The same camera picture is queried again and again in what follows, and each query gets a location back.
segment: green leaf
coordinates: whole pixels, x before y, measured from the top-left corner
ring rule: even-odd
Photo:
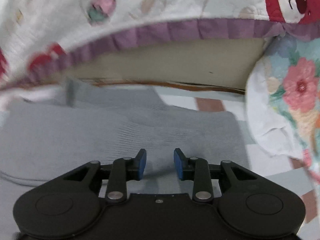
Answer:
[[[284,87],[283,85],[281,85],[278,87],[278,90],[270,96],[273,97],[274,99],[278,99],[278,98],[282,98],[284,93],[285,93]]]
[[[320,60],[319,59],[315,61],[315,65],[316,65],[315,77],[320,77]]]
[[[289,61],[291,65],[296,66],[299,61],[299,58],[300,58],[300,53],[298,51],[290,52]]]
[[[296,121],[292,118],[291,114],[289,114],[289,113],[286,112],[286,111],[281,111],[280,114],[281,114],[285,119],[287,119],[287,120],[291,123],[291,125],[292,125],[293,128],[295,128],[295,129],[297,128],[297,123],[296,123]]]

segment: red cartoon print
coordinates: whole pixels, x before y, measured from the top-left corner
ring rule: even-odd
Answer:
[[[0,49],[0,79],[7,73],[8,69],[8,62],[5,59],[2,50]]]
[[[58,43],[53,43],[46,52],[36,53],[31,57],[28,70],[30,71],[39,65],[45,65],[62,54],[65,54],[65,51],[61,48],[61,46]]]
[[[320,0],[266,0],[270,21],[309,24],[320,19]]]

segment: bear nose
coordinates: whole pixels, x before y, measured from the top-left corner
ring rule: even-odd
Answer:
[[[307,11],[307,0],[296,0],[299,13],[304,14]]]

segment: purple trim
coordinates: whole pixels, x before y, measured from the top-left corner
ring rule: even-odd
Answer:
[[[310,41],[320,37],[320,22],[299,25],[253,19],[193,19],[140,26],[91,41],[46,65],[39,66],[40,69],[36,68],[27,77],[5,88],[38,82],[56,71],[92,60],[104,53],[128,48],[196,39],[266,38],[283,32]]]

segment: bear mouth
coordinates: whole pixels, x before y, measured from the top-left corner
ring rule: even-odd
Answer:
[[[289,5],[290,5],[290,8],[293,10],[293,7],[291,5],[291,0],[289,0]]]

